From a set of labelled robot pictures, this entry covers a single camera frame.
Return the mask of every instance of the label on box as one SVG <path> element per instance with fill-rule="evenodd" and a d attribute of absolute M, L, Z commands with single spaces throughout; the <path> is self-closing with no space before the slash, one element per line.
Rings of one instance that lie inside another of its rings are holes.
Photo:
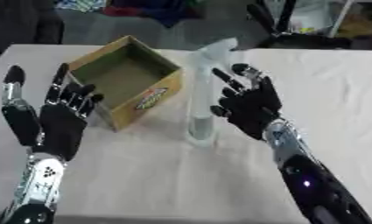
<path fill-rule="evenodd" d="M 160 87 L 154 90 L 149 90 L 146 96 L 137 104 L 136 109 L 150 109 L 154 107 L 157 102 L 163 97 L 163 95 L 168 91 L 167 87 Z"/>

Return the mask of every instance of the spray bottle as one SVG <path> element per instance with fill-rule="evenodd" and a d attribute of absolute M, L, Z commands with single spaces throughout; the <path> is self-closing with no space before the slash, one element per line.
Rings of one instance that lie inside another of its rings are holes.
<path fill-rule="evenodd" d="M 195 65 L 193 93 L 191 96 L 187 139 L 196 146 L 214 146 L 216 131 L 210 106 L 214 104 L 214 79 L 212 69 L 229 61 L 230 51 L 237 47 L 237 39 L 229 38 L 208 45 L 191 55 Z"/>

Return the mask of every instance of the robotic arm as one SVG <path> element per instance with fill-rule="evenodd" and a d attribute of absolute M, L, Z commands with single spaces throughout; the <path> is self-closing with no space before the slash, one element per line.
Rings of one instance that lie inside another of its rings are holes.
<path fill-rule="evenodd" d="M 301 213 L 312 224 L 372 224 L 345 186 L 312 155 L 296 128 L 281 117 L 282 104 L 270 78 L 245 64 L 236 64 L 232 70 L 248 78 L 251 88 L 215 68 L 213 73 L 231 88 L 223 89 L 220 106 L 212 106 L 212 112 L 271 146 Z"/>
<path fill-rule="evenodd" d="M 91 93 L 92 85 L 79 87 L 63 80 L 68 65 L 63 64 L 37 116 L 22 98 L 25 72 L 13 66 L 4 79 L 2 113 L 28 157 L 14 200 L 0 217 L 0 224 L 52 224 L 59 201 L 60 183 L 67 166 L 80 146 L 85 119 L 103 99 Z"/>

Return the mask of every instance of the led light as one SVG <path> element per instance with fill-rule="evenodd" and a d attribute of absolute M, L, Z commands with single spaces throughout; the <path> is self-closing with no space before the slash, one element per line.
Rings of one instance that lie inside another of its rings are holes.
<path fill-rule="evenodd" d="M 305 186 L 305 187 L 309 187 L 310 185 L 311 185 L 311 183 L 310 183 L 309 181 L 307 181 L 307 180 L 304 181 L 304 186 Z"/>

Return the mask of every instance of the open cardboard box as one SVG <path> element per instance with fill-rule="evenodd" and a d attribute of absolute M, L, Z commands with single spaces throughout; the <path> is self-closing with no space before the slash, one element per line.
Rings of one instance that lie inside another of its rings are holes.
<path fill-rule="evenodd" d="M 181 69 L 131 36 L 69 63 L 72 81 L 95 84 L 96 111 L 120 130 L 181 88 Z"/>

